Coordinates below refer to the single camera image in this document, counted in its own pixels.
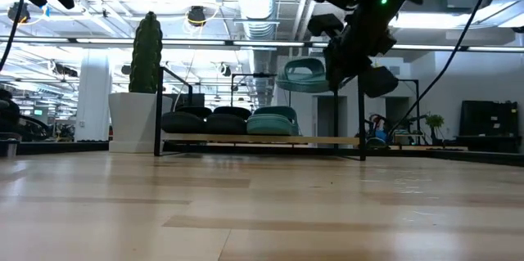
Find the white wall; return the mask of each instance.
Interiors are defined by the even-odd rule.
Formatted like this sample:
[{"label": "white wall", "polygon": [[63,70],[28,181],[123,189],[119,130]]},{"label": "white wall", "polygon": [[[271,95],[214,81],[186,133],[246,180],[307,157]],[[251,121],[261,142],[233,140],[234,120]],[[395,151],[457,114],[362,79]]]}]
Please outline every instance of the white wall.
[{"label": "white wall", "polygon": [[[431,52],[412,63],[411,74],[420,80],[421,92],[442,70],[450,52]],[[516,101],[524,104],[524,56],[513,53],[458,52],[435,87],[422,99],[421,113],[431,112],[445,119],[443,134],[459,134],[462,101]],[[524,133],[524,113],[519,111]]]},{"label": "white wall", "polygon": [[[278,68],[281,69],[290,58],[287,56],[278,57]],[[410,64],[404,63],[402,58],[380,58],[377,60],[379,65],[398,65],[400,66],[402,79],[410,79]],[[298,123],[303,136],[314,135],[314,115],[316,115],[317,109],[314,108],[313,98],[315,96],[332,96],[332,92],[325,93],[302,93],[292,92],[291,93],[291,107],[295,109],[298,115]],[[349,82],[343,89],[339,91],[339,96],[347,97],[347,133],[350,136],[355,135],[359,129],[359,104],[357,96],[357,79]],[[414,93],[412,90],[407,88],[404,84],[400,83],[399,87],[385,97],[413,97]],[[289,102],[289,92],[284,91],[280,88],[275,88],[273,103],[278,103],[280,106],[287,106]],[[373,113],[386,115],[386,102],[383,97],[379,98],[368,98],[365,97],[365,114],[366,117]]]}]

